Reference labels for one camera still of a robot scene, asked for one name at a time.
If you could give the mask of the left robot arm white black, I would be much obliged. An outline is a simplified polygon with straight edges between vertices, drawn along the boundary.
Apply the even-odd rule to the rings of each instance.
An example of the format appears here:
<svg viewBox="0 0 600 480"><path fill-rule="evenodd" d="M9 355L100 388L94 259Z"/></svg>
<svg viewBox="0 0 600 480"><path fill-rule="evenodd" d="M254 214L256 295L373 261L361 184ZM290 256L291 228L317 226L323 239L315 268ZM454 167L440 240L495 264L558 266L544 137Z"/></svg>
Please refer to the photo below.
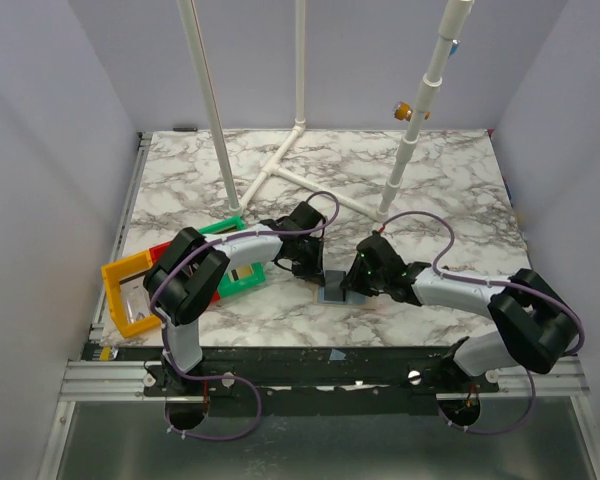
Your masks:
<svg viewBox="0 0 600 480"><path fill-rule="evenodd" d="M146 273L143 287L151 311L161 318L163 356L171 364L167 382L177 393L189 395L201 385L198 319L224 276L244 266L286 260L294 277L323 285L324 241L315 233L326 223L324 215L303 201L287 216L244 230L203 234L187 227L176 235Z"/></svg>

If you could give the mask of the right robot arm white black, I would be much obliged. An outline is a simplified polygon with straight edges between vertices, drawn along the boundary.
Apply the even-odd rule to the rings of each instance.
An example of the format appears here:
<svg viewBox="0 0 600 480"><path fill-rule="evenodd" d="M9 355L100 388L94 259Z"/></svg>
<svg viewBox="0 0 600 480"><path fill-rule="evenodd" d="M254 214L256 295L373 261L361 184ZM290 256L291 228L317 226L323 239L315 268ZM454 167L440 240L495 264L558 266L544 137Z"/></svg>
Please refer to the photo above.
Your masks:
<svg viewBox="0 0 600 480"><path fill-rule="evenodd" d="M386 294L398 303L438 306L476 314L496 330L453 345L440 367L440 379L460 392L489 370L521 366L551 371L579 335L578 323L536 272L520 269L489 280L454 274L427 262L406 263L379 233L361 241L341 287L363 296Z"/></svg>

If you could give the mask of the beige card holder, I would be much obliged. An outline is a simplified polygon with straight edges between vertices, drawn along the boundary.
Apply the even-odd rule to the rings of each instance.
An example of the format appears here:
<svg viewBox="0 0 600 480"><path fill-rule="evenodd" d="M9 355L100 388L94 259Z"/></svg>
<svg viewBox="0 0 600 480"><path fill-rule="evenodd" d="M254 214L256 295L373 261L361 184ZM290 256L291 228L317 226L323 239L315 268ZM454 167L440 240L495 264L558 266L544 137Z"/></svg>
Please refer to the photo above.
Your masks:
<svg viewBox="0 0 600 480"><path fill-rule="evenodd" d="M376 308L377 301L374 297L366 297L358 293L346 290L346 302L345 303L327 303L323 300L322 287L318 286L314 291L313 302L317 305L326 305L332 307L347 307L357 308L363 310L373 310Z"/></svg>

